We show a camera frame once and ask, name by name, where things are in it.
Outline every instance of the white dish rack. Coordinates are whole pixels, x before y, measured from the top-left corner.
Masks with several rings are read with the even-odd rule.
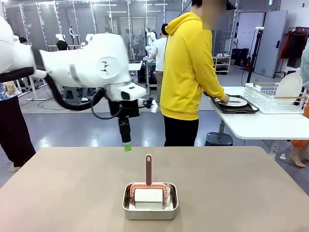
[[[302,114],[308,104],[309,95],[300,97],[276,97],[279,83],[246,83],[244,98],[260,108],[264,114]]]

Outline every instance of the stainless steel tray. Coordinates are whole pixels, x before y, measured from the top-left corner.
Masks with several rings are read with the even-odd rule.
[[[172,183],[164,183],[168,187],[168,197],[164,198],[162,210],[136,209],[134,197],[130,197],[130,183],[125,188],[122,207],[129,220],[173,220],[178,211],[178,195],[176,186]]]

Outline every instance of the orange pants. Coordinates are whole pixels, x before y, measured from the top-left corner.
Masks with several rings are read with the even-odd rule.
[[[309,118],[309,103],[307,103],[307,106],[306,106],[304,111],[305,112],[304,112],[303,115],[306,118]],[[304,148],[304,147],[309,145],[309,140],[291,140],[291,143],[294,147]]]

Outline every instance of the black trousers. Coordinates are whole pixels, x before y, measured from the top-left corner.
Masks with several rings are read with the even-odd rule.
[[[194,146],[197,137],[198,119],[179,120],[164,116],[164,146]]]
[[[18,97],[0,101],[0,110],[0,145],[10,161],[22,165],[35,154],[35,150]]]

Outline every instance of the hand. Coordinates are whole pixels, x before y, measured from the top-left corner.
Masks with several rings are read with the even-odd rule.
[[[226,94],[225,97],[221,100],[221,103],[223,105],[228,104],[228,102],[230,101],[230,97]]]
[[[4,90],[8,92],[8,95],[12,95],[15,92],[15,86],[13,81],[3,83]]]

